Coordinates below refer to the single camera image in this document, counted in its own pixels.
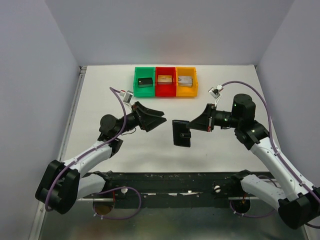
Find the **black leather card holder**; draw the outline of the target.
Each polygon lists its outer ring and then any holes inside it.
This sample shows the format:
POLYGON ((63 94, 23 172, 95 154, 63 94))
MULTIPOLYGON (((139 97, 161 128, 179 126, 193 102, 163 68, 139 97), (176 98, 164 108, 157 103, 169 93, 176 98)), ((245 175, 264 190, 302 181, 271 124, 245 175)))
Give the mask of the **black leather card holder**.
POLYGON ((187 127, 187 120, 175 119, 172 121, 173 144, 178 147, 191 147, 191 131, 187 127))

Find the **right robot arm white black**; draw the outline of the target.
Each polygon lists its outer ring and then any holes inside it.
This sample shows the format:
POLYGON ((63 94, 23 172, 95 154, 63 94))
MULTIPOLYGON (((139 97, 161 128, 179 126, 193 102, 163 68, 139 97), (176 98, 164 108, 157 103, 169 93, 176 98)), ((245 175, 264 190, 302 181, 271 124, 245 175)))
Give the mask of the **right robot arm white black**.
POLYGON ((241 189, 273 207, 282 221, 296 230, 319 217, 320 189, 282 155, 271 132, 255 120, 255 111, 252 98, 240 93, 234 96, 230 112, 217 110, 209 103, 200 116, 187 124, 187 128, 204 132, 211 132, 215 126, 233 128, 237 140, 267 167, 280 185, 276 188, 243 170, 236 176, 241 189))

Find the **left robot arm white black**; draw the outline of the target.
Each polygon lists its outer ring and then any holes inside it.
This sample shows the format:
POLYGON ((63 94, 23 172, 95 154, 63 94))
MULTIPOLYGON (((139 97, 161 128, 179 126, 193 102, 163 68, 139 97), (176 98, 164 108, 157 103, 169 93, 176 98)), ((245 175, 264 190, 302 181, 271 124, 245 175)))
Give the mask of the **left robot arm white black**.
POLYGON ((138 101, 131 106, 131 113, 122 118, 104 115, 100 120, 100 135, 90 148, 63 162, 53 160, 48 164, 35 198, 44 203, 48 212, 67 213, 76 200, 102 192, 106 177, 90 170, 118 153, 123 144, 119 138, 122 133, 136 127, 149 132, 164 122, 164 112, 147 108, 138 101))

